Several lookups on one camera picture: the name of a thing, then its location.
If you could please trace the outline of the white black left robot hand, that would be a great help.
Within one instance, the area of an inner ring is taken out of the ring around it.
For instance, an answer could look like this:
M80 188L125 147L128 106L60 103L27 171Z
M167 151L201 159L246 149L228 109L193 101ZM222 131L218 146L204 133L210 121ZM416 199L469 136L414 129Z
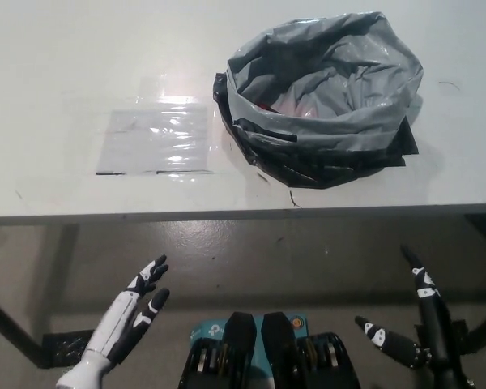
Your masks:
M151 261L115 298L92 334L86 353L105 357L112 365L122 363L142 339L169 296L156 282L168 270L166 255Z

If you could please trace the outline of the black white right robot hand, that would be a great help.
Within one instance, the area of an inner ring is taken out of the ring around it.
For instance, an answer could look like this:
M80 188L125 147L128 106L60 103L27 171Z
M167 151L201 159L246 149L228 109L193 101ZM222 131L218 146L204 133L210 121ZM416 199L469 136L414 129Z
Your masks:
M408 246L400 246L411 268L420 312L422 343L385 329L362 316L356 325L382 353L411 369L427 367L435 388L473 388L475 384L464 373L461 353L454 337L450 312L424 264Z

